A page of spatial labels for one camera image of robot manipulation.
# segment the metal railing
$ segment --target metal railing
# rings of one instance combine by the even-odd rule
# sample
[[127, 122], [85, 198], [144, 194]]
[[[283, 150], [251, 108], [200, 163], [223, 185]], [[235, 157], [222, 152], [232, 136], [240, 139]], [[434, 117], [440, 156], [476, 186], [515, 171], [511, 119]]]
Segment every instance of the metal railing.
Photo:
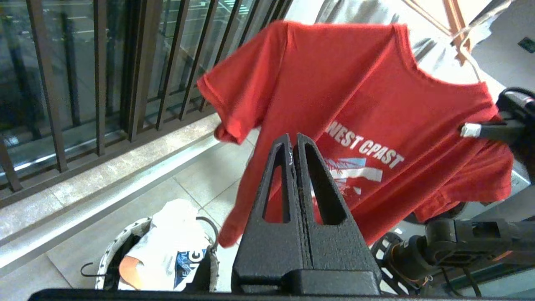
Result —
[[[190, 54], [181, 46], [185, 34], [188, 12], [192, 11], [192, 2], [196, 7], [203, 6], [201, 14], [205, 13], [202, 28], [198, 35], [198, 43], [194, 45], [195, 53]], [[172, 10], [173, 3], [178, 2], [178, 9]], [[52, 138], [54, 154], [49, 154], [39, 159], [32, 158], [30, 163], [14, 166], [12, 154], [2, 136], [0, 136], [0, 208], [34, 194], [46, 187], [59, 183], [80, 172], [90, 169], [111, 158], [116, 157], [128, 150], [146, 142], [159, 138], [171, 131], [194, 122], [214, 112], [213, 107], [200, 96], [195, 85], [198, 75], [217, 64], [236, 47], [242, 45], [248, 38], [256, 34], [273, 20], [281, 19], [286, 14], [291, 0], [131, 0], [125, 2], [127, 6], [128, 25], [125, 29], [125, 47], [123, 53], [123, 72], [120, 82], [114, 81], [110, 76], [110, 61], [116, 57], [114, 46], [110, 45], [109, 39], [117, 34], [107, 20], [109, 2], [106, 0], [93, 0], [83, 5], [92, 5], [93, 8], [93, 39], [94, 39], [94, 85], [95, 85], [95, 116], [90, 123], [83, 124], [80, 121], [80, 113], [83, 111], [78, 104], [79, 94], [76, 84], [77, 70], [75, 66], [74, 42], [69, 32], [74, 32], [74, 25], [65, 14], [60, 17], [64, 36], [62, 42], [65, 47], [65, 66], [67, 73], [67, 85], [69, 94], [71, 129], [81, 126], [89, 127], [94, 124], [93, 138], [68, 146], [66, 149], [64, 134], [60, 120], [60, 106], [63, 104], [55, 85], [55, 69], [52, 64], [52, 47], [45, 21], [43, 0], [26, 0], [16, 2], [12, 6], [27, 8], [31, 36], [41, 76], [41, 96], [44, 98], [46, 113], [48, 114], [47, 134]], [[208, 49], [209, 43], [213, 43], [214, 23], [216, 11], [224, 9], [228, 11], [228, 22], [222, 31], [221, 41], [214, 49]], [[176, 11], [176, 19], [171, 19], [171, 11]], [[17, 57], [20, 53], [17, 37], [10, 32], [10, 17], [3, 13], [3, 35], [9, 44], [11, 61], [16, 70], [17, 78], [23, 97], [30, 97], [28, 91], [28, 79], [24, 78], [24, 64], [20, 66], [22, 59]], [[174, 24], [172, 42], [167, 60], [164, 62], [161, 74], [161, 85], [156, 96], [149, 95], [149, 86], [153, 76], [151, 72], [160, 40], [165, 41], [165, 32]], [[215, 59], [206, 64], [203, 54], [212, 51]], [[189, 75], [180, 79], [183, 84], [178, 89], [173, 87], [177, 82], [177, 68], [180, 59], [187, 57], [184, 69], [190, 68]], [[120, 126], [121, 130], [110, 132], [106, 130], [107, 117], [112, 115], [111, 104], [112, 92], [120, 90]], [[159, 101], [157, 109], [153, 102]], [[149, 122], [147, 116], [155, 110], [157, 115], [154, 122]], [[33, 163], [39, 163], [38, 168], [25, 171]]]

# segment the t-shirt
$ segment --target t-shirt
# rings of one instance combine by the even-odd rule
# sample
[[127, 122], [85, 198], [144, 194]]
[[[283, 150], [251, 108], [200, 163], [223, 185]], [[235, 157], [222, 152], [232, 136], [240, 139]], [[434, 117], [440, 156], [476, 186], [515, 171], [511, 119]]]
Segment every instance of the t-shirt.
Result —
[[[243, 233], [270, 147], [285, 133], [316, 142], [368, 244], [412, 212], [424, 221], [510, 193], [508, 146], [458, 131], [499, 119], [486, 84], [420, 70], [405, 25], [277, 21], [197, 84], [221, 117], [216, 138], [241, 144], [261, 126], [222, 246]], [[267, 221], [281, 220], [279, 190], [275, 177]]]

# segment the white fabric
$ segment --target white fabric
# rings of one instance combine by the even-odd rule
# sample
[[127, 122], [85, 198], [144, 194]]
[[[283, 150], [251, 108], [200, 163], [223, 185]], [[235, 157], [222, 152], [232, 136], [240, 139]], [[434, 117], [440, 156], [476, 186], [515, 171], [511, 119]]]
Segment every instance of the white fabric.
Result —
[[[127, 256], [138, 259], [143, 290], [181, 291], [190, 283], [209, 246], [197, 210], [188, 200], [165, 204], [152, 217], [150, 230]], [[132, 290], [121, 278], [119, 289]]]
[[469, 64], [460, 66], [450, 38], [434, 28], [401, 0], [325, 0], [316, 23], [407, 24], [418, 67], [452, 84], [477, 82]]

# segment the black cable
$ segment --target black cable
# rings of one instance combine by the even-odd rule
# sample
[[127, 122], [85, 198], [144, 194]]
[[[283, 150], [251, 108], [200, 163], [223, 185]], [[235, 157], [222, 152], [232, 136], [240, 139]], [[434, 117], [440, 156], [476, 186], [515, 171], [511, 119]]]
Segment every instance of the black cable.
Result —
[[448, 286], [448, 289], [452, 291], [456, 296], [464, 297], [456, 289], [453, 288], [452, 283], [449, 281], [448, 274], [446, 274], [446, 270], [444, 268], [440, 268], [440, 269], [442, 270], [442, 273], [444, 274], [444, 280], [446, 280], [446, 285]]
[[476, 297], [481, 297], [481, 291], [479, 290], [476, 281], [473, 279], [472, 274], [470, 274], [470, 271], [467, 268], [463, 268], [463, 272], [467, 276], [468, 281], [470, 281], [470, 285], [472, 285], [473, 291], [476, 293]]

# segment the graphic print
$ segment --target graphic print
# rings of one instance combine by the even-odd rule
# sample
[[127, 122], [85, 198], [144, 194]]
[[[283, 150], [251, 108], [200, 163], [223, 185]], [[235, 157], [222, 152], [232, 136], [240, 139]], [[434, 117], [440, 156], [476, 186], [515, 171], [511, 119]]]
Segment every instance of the graphic print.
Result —
[[383, 171], [374, 167], [366, 167], [366, 158], [340, 158], [325, 159], [331, 175], [342, 195], [361, 195], [362, 189], [358, 187], [358, 178], [381, 182]]
[[177, 253], [177, 260], [174, 266], [173, 288], [176, 288], [189, 273], [199, 266], [205, 255], [206, 249]]

